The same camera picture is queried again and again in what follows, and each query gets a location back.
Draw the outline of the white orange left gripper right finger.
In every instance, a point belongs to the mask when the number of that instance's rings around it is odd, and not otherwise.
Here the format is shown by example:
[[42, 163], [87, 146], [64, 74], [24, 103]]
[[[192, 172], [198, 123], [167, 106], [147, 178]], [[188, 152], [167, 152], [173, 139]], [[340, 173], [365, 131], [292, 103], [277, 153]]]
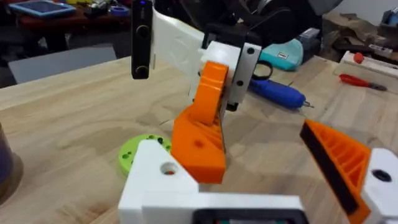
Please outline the white orange left gripper right finger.
[[306, 119], [300, 137], [347, 223], [397, 223], [397, 156]]

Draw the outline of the bare white left gripper left finger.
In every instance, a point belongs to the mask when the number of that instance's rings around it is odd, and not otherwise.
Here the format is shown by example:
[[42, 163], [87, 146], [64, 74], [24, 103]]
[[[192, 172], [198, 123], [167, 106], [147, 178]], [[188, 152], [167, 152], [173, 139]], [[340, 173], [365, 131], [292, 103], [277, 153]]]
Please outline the bare white left gripper left finger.
[[154, 140], [139, 143], [118, 205], [121, 223], [191, 223], [183, 196], [199, 193], [197, 181]]

